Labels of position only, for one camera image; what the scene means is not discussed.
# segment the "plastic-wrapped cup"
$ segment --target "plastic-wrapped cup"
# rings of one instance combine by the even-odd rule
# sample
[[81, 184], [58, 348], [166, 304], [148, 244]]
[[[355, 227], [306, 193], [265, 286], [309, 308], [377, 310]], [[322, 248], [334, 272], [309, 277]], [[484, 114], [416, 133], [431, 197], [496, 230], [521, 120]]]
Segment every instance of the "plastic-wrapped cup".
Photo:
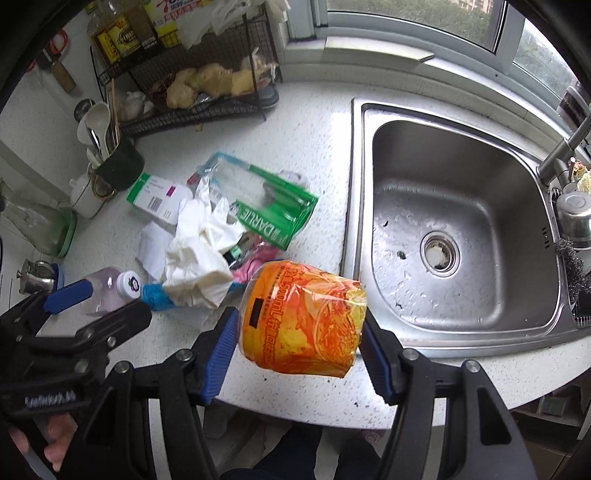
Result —
[[358, 281], [289, 260], [252, 277], [239, 345], [261, 368], [342, 378], [355, 361], [367, 301]]

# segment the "utensil holder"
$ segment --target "utensil holder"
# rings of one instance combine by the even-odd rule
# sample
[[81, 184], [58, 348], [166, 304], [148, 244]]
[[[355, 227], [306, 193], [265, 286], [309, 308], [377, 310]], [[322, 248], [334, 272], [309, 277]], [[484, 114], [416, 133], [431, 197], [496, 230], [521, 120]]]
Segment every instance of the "utensil holder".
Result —
[[131, 187], [144, 171], [145, 160], [128, 138], [122, 137], [113, 153], [94, 172], [121, 191]]

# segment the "drain strainer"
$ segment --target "drain strainer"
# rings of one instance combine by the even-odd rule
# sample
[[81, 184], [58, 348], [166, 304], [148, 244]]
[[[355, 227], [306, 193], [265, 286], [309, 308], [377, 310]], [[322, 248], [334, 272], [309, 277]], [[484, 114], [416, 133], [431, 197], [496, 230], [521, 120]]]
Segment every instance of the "drain strainer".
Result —
[[460, 251], [448, 234], [431, 232], [421, 242], [421, 260], [433, 275], [449, 277], [460, 265]]

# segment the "building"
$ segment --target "building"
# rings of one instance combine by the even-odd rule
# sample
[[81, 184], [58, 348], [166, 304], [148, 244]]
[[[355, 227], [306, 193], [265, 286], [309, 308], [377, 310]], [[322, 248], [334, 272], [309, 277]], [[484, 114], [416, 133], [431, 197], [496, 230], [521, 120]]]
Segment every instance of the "building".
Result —
[[449, 0], [453, 4], [459, 4], [466, 10], [478, 9], [485, 13], [491, 13], [493, 0]]

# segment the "window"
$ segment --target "window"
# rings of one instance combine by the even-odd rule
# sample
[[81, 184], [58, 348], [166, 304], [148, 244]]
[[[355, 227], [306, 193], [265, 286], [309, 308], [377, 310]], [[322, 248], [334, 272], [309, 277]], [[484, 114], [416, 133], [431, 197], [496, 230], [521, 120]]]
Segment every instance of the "window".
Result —
[[576, 81], [550, 42], [504, 0], [298, 0], [288, 17], [292, 40], [362, 37], [421, 48], [435, 56], [425, 65], [464, 67], [547, 115]]
[[577, 81], [560, 53], [529, 20], [525, 20], [515, 63], [561, 98]]
[[437, 28], [494, 50], [502, 0], [327, 0], [329, 11], [358, 12]]

